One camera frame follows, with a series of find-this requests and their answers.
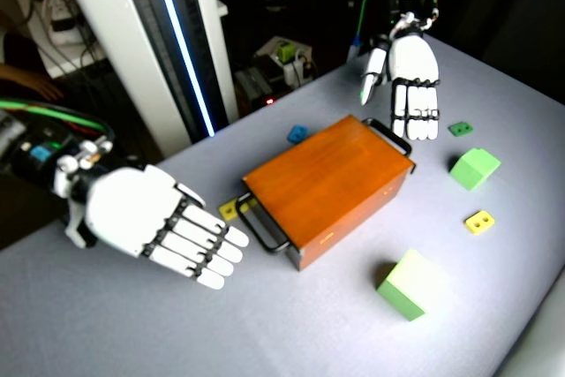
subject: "person's hand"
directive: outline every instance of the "person's hand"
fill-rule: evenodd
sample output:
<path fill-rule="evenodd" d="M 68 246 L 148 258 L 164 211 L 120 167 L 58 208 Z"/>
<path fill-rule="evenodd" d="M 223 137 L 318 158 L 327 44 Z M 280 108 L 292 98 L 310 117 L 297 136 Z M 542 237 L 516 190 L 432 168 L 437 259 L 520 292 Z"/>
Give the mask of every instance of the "person's hand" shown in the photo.
<path fill-rule="evenodd" d="M 64 97 L 63 93 L 50 81 L 47 75 L 21 70 L 14 66 L 9 66 L 9 70 L 5 71 L 3 73 L 6 79 L 34 90 L 46 101 L 58 101 Z"/>

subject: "yellow block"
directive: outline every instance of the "yellow block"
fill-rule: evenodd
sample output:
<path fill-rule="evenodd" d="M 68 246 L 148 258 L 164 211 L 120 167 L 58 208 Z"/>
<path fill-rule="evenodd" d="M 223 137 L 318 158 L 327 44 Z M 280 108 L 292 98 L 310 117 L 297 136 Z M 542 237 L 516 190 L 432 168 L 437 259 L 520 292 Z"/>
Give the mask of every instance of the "yellow block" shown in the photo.
<path fill-rule="evenodd" d="M 480 234 L 490 229 L 496 221 L 486 211 L 479 211 L 465 221 L 465 225 L 473 234 Z"/>
<path fill-rule="evenodd" d="M 232 199 L 227 203 L 224 203 L 220 207 L 218 207 L 218 211 L 220 211 L 220 215 L 224 221 L 231 221 L 234 218 L 237 218 L 237 211 L 236 211 L 236 200 Z M 254 207 L 257 205 L 256 199 L 251 199 L 248 202 L 244 203 L 241 206 L 241 212 L 245 213 L 249 210 L 249 206 Z"/>

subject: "led light strip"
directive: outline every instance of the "led light strip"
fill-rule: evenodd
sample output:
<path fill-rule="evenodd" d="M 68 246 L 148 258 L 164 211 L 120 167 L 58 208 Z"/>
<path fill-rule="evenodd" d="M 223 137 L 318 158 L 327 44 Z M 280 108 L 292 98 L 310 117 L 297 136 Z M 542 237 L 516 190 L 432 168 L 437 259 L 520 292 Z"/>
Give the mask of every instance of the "led light strip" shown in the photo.
<path fill-rule="evenodd" d="M 204 97 L 202 96 L 202 90 L 200 89 L 200 84 L 196 78 L 196 71 L 194 70 L 194 65 L 192 64 L 191 56 L 188 53 L 188 47 L 186 46 L 185 36 L 183 35 L 183 30 L 181 30 L 180 22 L 178 21 L 177 10 L 173 4 L 173 0 L 164 0 L 165 6 L 167 7 L 167 13 L 169 14 L 170 22 L 173 25 L 173 30 L 175 32 L 175 37 L 177 38 L 178 46 L 180 47 L 181 55 L 185 61 L 186 70 L 192 82 L 192 87 L 194 88 L 194 93 L 196 94 L 196 100 L 200 106 L 200 112 L 204 117 L 204 123 L 206 124 L 206 129 L 210 137 L 214 136 L 214 127 L 210 121 L 210 116 L 204 102 Z"/>

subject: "gray table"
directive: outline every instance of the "gray table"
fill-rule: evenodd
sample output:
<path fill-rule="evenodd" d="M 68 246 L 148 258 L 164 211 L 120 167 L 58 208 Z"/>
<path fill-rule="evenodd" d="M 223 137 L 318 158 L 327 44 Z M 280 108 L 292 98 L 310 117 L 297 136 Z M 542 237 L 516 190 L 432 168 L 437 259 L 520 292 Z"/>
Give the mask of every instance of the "gray table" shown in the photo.
<path fill-rule="evenodd" d="M 0 374 L 10 376 L 482 376 L 504 359 L 565 261 L 565 108 L 431 40 L 441 130 L 413 143 L 398 197 L 305 272 L 252 240 L 221 291 L 104 245 L 81 251 L 59 223 L 0 254 Z M 346 114 L 388 122 L 389 91 L 358 105 L 362 61 L 222 130 L 162 166 L 215 209 L 239 179 Z M 475 132 L 448 133 L 460 120 Z M 475 192 L 448 175 L 471 147 L 502 160 Z M 463 219 L 486 209 L 480 237 Z M 406 321 L 374 290 L 410 247 L 449 274 L 446 301 Z"/>

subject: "black handle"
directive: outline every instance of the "black handle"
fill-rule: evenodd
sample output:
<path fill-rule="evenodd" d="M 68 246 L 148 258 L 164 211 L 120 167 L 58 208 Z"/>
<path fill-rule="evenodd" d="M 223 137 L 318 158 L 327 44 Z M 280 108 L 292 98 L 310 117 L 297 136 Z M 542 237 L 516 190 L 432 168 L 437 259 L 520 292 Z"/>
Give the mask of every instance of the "black handle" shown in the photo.
<path fill-rule="evenodd" d="M 407 158 L 412 153 L 412 146 L 410 146 L 410 143 L 408 143 L 405 139 L 398 137 L 396 134 L 394 134 L 392 130 L 390 130 L 387 126 L 385 126 L 381 121 L 377 121 L 374 118 L 367 118 L 363 120 L 363 124 L 374 128 L 376 131 L 384 134 L 390 140 L 395 142 L 404 151 L 404 156 L 406 156 Z"/>
<path fill-rule="evenodd" d="M 290 241 L 285 240 L 279 245 L 271 246 L 268 245 L 267 242 L 259 235 L 257 230 L 251 225 L 249 220 L 245 217 L 245 213 L 241 210 L 241 207 L 252 197 L 250 192 L 247 192 L 243 196 L 239 196 L 236 200 L 236 211 L 241 221 L 247 226 L 247 228 L 255 235 L 259 243 L 263 246 L 263 248 L 269 253 L 279 253 L 286 250 L 290 246 Z"/>

